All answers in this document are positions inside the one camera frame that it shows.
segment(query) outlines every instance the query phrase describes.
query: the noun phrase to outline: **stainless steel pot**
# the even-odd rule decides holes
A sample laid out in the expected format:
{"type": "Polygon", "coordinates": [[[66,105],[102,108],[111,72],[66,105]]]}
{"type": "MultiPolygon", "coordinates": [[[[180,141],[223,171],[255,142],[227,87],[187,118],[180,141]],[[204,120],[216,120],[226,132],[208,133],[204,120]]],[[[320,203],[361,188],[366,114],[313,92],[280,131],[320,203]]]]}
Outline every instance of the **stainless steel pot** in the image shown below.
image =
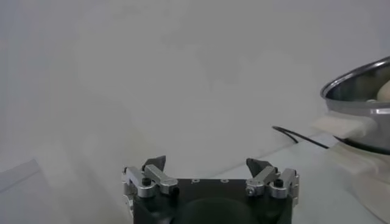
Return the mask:
{"type": "Polygon", "coordinates": [[[386,57],[326,84],[321,96],[330,112],[314,126],[354,147],[390,155],[390,102],[373,100],[389,80],[386,57]]]}

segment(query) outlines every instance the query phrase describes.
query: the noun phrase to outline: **pot rim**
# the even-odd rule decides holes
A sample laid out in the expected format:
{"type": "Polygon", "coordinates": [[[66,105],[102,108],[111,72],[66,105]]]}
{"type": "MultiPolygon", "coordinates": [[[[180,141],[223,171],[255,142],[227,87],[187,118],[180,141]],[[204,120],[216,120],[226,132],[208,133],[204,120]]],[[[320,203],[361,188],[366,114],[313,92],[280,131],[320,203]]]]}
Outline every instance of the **pot rim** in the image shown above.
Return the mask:
{"type": "Polygon", "coordinates": [[[327,102],[332,103],[341,103],[347,107],[358,107],[358,108],[390,108],[390,102],[354,102],[354,101],[343,101],[343,100],[335,100],[327,97],[327,94],[331,89],[338,86],[342,82],[346,81],[347,79],[351,79],[352,77],[356,77],[358,75],[364,74],[365,72],[371,71],[373,69],[382,68],[385,66],[390,65],[390,56],[382,58],[381,60],[377,60],[375,62],[363,65],[359,68],[356,68],[344,75],[341,75],[331,82],[328,82],[322,89],[321,89],[321,97],[325,99],[327,102]]]}

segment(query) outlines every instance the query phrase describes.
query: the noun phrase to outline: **black cable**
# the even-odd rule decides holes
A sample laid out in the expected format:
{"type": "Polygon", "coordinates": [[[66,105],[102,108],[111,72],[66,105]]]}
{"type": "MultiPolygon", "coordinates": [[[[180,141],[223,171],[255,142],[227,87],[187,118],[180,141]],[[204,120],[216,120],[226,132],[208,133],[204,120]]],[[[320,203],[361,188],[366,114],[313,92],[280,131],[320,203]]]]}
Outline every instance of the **black cable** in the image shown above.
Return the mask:
{"type": "Polygon", "coordinates": [[[308,137],[306,137],[306,136],[303,136],[303,135],[301,135],[301,134],[298,134],[298,133],[296,133],[296,132],[294,132],[294,131],[291,131],[291,130],[288,130],[288,129],[285,129],[285,128],[282,128],[282,127],[278,127],[278,126],[272,126],[272,128],[273,129],[275,129],[275,130],[277,130],[277,131],[279,131],[279,132],[281,132],[281,133],[283,133],[284,135],[287,135],[289,138],[291,138],[295,143],[298,143],[298,140],[296,140],[294,137],[292,137],[291,135],[295,135],[295,136],[297,136],[297,137],[300,137],[300,138],[302,138],[303,140],[306,140],[306,141],[308,141],[308,142],[311,142],[311,143],[313,143],[314,145],[318,145],[319,147],[322,147],[322,148],[324,148],[324,149],[329,149],[329,147],[328,146],[326,146],[326,145],[323,145],[323,144],[321,144],[321,143],[319,143],[319,142],[316,142],[316,141],[314,141],[314,140],[312,140],[312,139],[310,139],[310,138],[308,138],[308,137]]]}

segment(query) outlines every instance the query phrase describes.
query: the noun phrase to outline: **white backdrop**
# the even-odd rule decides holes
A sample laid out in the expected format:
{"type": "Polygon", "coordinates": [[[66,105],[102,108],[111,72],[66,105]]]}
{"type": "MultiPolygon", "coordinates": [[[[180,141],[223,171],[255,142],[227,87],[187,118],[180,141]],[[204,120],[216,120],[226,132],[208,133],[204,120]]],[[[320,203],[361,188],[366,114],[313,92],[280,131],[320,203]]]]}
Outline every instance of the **white backdrop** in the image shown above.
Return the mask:
{"type": "Polygon", "coordinates": [[[209,177],[311,135],[320,88],[390,54],[385,0],[5,0],[0,171],[35,158],[71,223],[122,222],[120,170],[209,177]]]}

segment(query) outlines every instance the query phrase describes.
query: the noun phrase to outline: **white pot handle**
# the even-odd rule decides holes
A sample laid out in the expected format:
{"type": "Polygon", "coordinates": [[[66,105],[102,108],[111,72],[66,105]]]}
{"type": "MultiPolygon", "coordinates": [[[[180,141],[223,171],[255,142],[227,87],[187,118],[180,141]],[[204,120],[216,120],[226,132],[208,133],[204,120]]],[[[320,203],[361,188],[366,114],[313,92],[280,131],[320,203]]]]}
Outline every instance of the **white pot handle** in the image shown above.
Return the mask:
{"type": "Polygon", "coordinates": [[[377,123],[370,117],[353,116],[329,111],[312,125],[341,139],[361,138],[377,128],[377,123]]]}

